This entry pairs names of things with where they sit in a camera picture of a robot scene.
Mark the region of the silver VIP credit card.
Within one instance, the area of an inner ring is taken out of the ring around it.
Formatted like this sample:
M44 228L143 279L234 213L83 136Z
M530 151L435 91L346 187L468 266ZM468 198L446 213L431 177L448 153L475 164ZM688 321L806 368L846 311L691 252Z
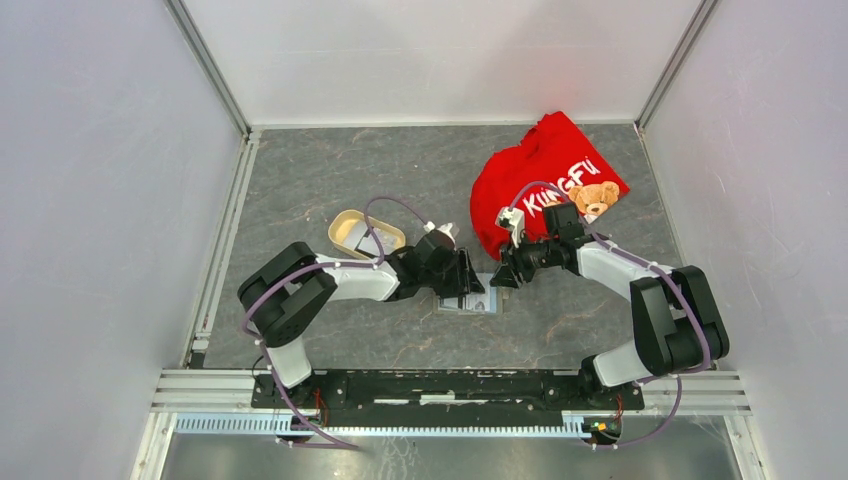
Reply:
M456 298L440 298L437 301L436 310L458 314L496 314L498 305L495 297L475 294Z

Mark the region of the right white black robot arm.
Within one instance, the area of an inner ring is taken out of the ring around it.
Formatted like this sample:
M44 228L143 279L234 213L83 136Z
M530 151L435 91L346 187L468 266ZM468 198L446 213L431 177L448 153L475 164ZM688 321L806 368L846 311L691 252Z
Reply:
M546 234L530 240L523 211L501 209L496 224L508 231L509 240L500 248L500 265L490 283L517 289L537 271L558 267L629 303L631 340L581 363L577 392L585 405L602 408L619 386L698 373L729 353L729 336L700 268L671 268L618 247L595 232L572 203L548 206L543 217Z

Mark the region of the beige oval tray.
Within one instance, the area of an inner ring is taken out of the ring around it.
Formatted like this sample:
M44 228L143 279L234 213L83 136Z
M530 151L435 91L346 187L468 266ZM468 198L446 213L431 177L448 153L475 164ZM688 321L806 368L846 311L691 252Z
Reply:
M328 238L340 251L359 259L374 259L379 256L381 245L385 255L406 245L405 234L397 227L371 218L370 233L364 214L359 210L340 212L330 223Z

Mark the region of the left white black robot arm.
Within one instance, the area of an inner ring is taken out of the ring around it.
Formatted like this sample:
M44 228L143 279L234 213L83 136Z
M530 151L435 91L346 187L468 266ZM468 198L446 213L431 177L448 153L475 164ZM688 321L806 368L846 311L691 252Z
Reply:
M485 292L467 250L448 234L433 230L416 244L382 258L355 260L315 253L294 242L238 288L247 327L267 354L275 392L290 407L306 405L314 394L313 368L302 339L329 302L373 300L389 303L428 289L446 299Z

